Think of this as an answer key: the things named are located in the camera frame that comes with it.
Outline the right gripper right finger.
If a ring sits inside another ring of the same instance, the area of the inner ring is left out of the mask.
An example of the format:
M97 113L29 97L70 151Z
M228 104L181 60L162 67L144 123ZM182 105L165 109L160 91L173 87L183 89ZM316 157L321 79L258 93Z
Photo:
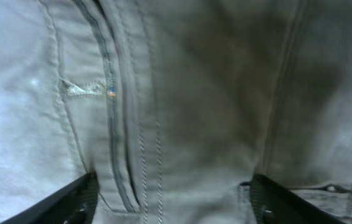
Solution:
M347 191L326 185L288 189L255 174L250 182L250 204L255 220L263 224L343 224Z

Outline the grey shorts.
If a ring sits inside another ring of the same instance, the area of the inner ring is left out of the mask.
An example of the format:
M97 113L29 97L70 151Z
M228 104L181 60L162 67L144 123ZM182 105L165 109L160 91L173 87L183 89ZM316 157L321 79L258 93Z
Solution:
M0 1L0 223L253 223L263 174L352 223L352 1Z

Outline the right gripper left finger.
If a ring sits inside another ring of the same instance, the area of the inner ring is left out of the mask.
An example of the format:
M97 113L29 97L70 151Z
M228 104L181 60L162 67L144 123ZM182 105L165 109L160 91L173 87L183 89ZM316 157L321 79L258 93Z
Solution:
M2 224L92 224L98 180L88 173Z

